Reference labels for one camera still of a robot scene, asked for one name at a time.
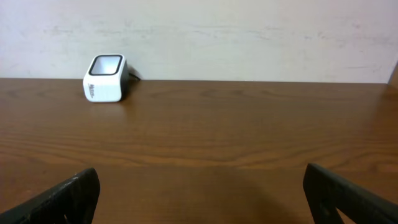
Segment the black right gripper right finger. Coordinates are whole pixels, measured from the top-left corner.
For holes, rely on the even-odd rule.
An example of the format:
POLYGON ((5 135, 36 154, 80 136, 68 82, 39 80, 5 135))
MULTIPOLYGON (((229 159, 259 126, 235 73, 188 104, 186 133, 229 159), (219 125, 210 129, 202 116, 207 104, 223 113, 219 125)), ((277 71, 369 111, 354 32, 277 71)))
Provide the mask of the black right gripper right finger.
POLYGON ((340 212, 355 223, 397 224, 397 205, 309 163, 303 189, 315 223, 343 223, 340 212))

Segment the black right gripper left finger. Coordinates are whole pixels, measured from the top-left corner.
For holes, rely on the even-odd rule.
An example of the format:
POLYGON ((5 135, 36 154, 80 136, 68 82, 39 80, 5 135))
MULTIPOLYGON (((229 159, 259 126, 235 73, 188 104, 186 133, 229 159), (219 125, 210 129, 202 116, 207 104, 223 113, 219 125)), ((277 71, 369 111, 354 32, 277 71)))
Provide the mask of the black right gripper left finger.
POLYGON ((91 223, 100 195, 94 168, 85 169, 1 214, 1 223, 91 223))

